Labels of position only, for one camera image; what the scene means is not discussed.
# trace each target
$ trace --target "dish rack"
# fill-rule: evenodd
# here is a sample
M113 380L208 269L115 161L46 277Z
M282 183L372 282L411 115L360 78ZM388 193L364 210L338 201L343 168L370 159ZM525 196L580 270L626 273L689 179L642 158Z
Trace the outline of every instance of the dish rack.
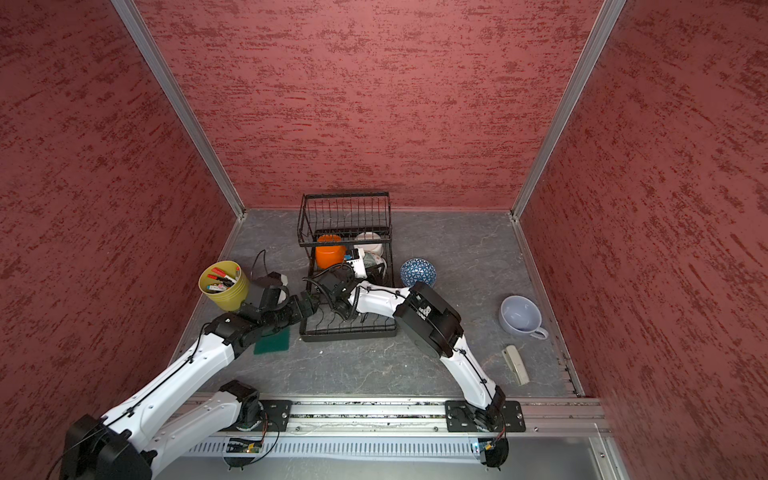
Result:
M304 247L310 260L307 276L316 271L315 248L343 245L381 243L384 251L381 257L385 266L378 273L369 274L368 281L377 285L394 286L392 265L392 208L389 192L352 194L304 195L297 227L299 246ZM373 232L381 238L355 240L362 233ZM339 242L319 242L323 235L338 235ZM307 282L307 291L313 293L316 287ZM369 339L391 337L397 334L393 318L374 313L359 315L345 320L321 305L315 315L302 320L299 333L305 342L327 342L331 340Z

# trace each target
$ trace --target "red marker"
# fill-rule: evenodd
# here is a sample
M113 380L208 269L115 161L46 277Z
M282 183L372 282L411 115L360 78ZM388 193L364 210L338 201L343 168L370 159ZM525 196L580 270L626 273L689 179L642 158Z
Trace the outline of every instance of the red marker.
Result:
M221 268L212 268L211 271L213 271L218 276L223 276L227 280L231 280L233 283L236 282L236 280L234 278L232 278L231 276L227 275L227 272L225 272Z
M234 282L230 282L229 280L227 280L226 278L224 278L222 276L215 276L215 275L211 275L210 273L208 275L206 275L206 276L208 278L212 279L212 280L219 280L221 283L224 284L224 286L232 286L232 285L234 285Z

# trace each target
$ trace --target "light blue mug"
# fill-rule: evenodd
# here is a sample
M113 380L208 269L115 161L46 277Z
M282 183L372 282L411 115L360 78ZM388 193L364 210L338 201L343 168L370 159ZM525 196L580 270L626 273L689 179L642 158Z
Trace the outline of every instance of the light blue mug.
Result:
M532 336L546 340L549 332L541 328L541 311L524 296L508 296L498 311L498 322L506 333L517 336Z

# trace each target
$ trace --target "green sponge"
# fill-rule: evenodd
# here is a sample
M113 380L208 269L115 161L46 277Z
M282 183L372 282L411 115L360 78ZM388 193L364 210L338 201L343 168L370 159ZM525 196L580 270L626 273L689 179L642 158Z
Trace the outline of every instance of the green sponge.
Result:
M253 354L282 352L290 346L290 329L282 329L274 335L261 337L261 340L253 346Z

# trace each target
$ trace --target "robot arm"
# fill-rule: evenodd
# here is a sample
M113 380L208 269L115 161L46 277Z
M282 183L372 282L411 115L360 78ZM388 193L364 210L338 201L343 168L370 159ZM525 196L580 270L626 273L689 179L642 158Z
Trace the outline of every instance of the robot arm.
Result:
M336 311L395 318L414 343L426 355L440 358L456 379L478 430L502 431L504 393L469 350L459 314L424 283L396 289L355 276L352 269L330 269L313 282L325 290L323 295ZM261 418L258 392L232 381L203 405L166 423L265 330L284 328L315 312L317 303L307 292L288 297L284 283L264 290L259 308L244 303L237 312L217 317L185 356L101 419L85 415L78 420L67 432L60 479L151 480L214 432L231 425L247 431L266 421ZM506 460L506 440L494 442L494 448L493 460L484 462L487 466L497 467Z
M347 301L357 313L378 313L397 320L423 353L440 358L462 389L475 424L485 432L504 428L500 408L506 400L469 349L461 317L426 283L391 288L363 280L349 289Z
M151 480L201 439L234 425L250 430L262 418L259 394L238 381L172 422L171 415L216 372L232 363L268 329L310 316L309 295L267 288L258 308L243 304L207 324L198 341L125 402L99 420L84 415L67 431L61 480Z

